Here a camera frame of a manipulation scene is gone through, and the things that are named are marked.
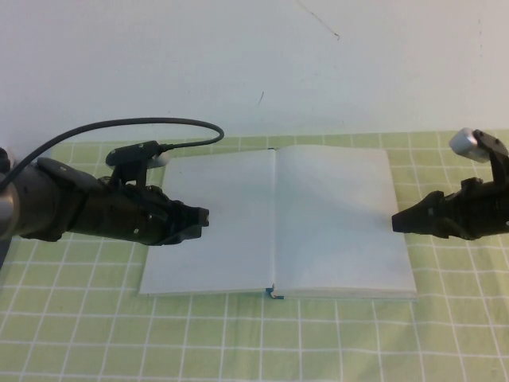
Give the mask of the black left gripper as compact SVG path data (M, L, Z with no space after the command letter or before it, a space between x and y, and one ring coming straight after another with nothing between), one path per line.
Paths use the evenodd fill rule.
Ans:
M84 198L79 233L145 245L176 245L199 239L209 210L170 200L161 188L128 184L116 189L107 179L80 175Z

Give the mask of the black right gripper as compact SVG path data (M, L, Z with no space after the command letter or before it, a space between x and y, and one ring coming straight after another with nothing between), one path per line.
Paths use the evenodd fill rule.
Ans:
M434 234L477 240L508 232L508 185L472 177L460 190L433 191L416 205L391 217L392 229L405 234Z

